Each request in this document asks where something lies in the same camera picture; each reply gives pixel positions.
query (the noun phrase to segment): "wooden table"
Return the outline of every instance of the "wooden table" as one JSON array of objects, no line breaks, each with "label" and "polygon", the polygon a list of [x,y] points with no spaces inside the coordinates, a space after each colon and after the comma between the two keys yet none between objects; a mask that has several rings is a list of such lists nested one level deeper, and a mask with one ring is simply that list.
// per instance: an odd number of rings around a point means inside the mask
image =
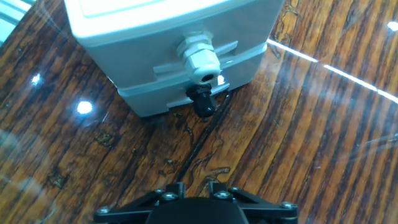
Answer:
[{"label": "wooden table", "polygon": [[[250,84],[138,118],[77,44],[61,0],[37,1],[1,49],[0,220],[90,223],[173,181],[215,180],[300,223],[398,223],[395,0],[287,0]],[[93,111],[79,114],[81,101]]]}]

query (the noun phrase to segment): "metal screw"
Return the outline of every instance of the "metal screw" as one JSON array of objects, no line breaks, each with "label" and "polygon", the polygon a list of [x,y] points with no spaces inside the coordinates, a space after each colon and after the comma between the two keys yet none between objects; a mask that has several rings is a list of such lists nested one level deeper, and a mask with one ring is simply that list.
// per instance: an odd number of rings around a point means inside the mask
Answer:
[{"label": "metal screw", "polygon": [[219,199],[227,199],[231,196],[231,194],[225,190],[220,190],[219,192],[214,194],[214,197]]},{"label": "metal screw", "polygon": [[293,208],[294,204],[290,203],[290,202],[282,202],[280,207],[281,208]]},{"label": "metal screw", "polygon": [[107,206],[105,206],[105,207],[99,208],[99,209],[97,210],[97,213],[105,214],[105,213],[108,213],[109,211],[111,211],[111,209],[108,208]]},{"label": "metal screw", "polygon": [[157,194],[162,194],[162,193],[164,193],[164,190],[162,190],[162,189],[157,189],[157,190],[155,190],[155,192],[156,192]]},{"label": "metal screw", "polygon": [[239,187],[232,187],[231,190],[232,190],[233,192],[237,192],[237,191],[239,191],[240,189],[239,189]]},{"label": "metal screw", "polygon": [[163,200],[175,200],[178,196],[173,192],[166,192],[162,195]]}]

